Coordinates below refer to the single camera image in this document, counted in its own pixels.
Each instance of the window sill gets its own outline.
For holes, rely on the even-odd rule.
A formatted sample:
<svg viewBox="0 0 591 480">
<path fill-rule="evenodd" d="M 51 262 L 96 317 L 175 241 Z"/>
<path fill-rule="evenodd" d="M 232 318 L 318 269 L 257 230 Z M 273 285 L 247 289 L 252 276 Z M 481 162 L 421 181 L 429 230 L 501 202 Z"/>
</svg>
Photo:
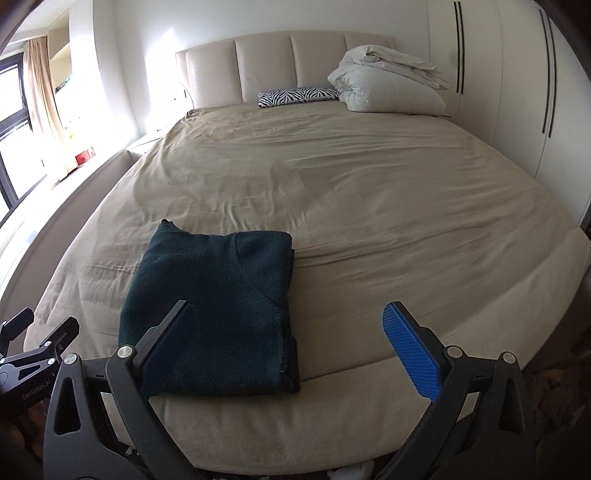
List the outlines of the window sill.
<svg viewBox="0 0 591 480">
<path fill-rule="evenodd" d="M 98 154 L 58 183 L 44 179 L 0 227 L 0 297 L 41 229 L 85 180 L 112 156 Z"/>
</svg>

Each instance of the headboard panel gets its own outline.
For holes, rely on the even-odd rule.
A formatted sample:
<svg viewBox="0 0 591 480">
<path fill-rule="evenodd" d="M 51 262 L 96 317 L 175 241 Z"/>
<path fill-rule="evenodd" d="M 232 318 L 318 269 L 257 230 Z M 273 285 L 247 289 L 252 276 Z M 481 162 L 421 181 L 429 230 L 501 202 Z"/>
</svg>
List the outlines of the headboard panel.
<svg viewBox="0 0 591 480">
<path fill-rule="evenodd" d="M 260 92 L 329 86 L 347 50 L 394 39 L 371 33 L 304 30 L 230 38 L 177 53 L 181 82 L 195 108 L 255 102 Z"/>
</svg>

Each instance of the curtain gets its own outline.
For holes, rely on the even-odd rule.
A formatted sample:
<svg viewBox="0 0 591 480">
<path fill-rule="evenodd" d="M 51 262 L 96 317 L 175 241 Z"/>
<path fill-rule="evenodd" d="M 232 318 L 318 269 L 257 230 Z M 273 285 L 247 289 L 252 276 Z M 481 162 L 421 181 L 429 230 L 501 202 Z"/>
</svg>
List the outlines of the curtain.
<svg viewBox="0 0 591 480">
<path fill-rule="evenodd" d="M 66 135 L 57 113 L 49 72 L 47 37 L 27 42 L 24 54 L 25 97 L 33 136 L 41 149 L 47 176 L 54 181 L 63 179 L 78 164 L 66 144 Z"/>
</svg>

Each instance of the red object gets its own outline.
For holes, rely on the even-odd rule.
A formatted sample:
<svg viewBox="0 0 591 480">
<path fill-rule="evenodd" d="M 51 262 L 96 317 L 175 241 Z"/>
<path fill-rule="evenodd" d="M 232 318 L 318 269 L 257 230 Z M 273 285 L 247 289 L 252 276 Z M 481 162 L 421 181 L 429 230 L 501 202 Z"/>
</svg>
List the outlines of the red object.
<svg viewBox="0 0 591 480">
<path fill-rule="evenodd" d="M 76 156 L 76 163 L 78 163 L 78 166 L 80 166 L 83 163 L 86 163 L 87 161 L 89 161 L 95 155 L 96 154 L 95 154 L 94 147 L 90 147 L 88 150 L 84 150 L 82 153 L 79 153 Z"/>
</svg>

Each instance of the beige bedsheet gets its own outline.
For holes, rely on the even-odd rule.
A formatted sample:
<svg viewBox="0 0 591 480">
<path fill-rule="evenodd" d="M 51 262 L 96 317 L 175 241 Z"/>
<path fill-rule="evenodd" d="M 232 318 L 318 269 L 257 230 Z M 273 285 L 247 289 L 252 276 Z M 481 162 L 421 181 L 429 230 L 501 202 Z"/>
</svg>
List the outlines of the beige bedsheet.
<svg viewBox="0 0 591 480">
<path fill-rule="evenodd" d="M 62 259 L 26 348 L 73 315 L 70 351 L 114 353 L 162 218 L 293 236 L 301 392 L 151 400 L 189 459 L 222 472 L 316 471 L 399 448 L 428 402 L 382 332 L 389 301 L 445 344 L 525 365 L 590 263 L 590 242 L 539 184 L 444 119 L 242 105 L 180 121 L 121 179 Z"/>
</svg>

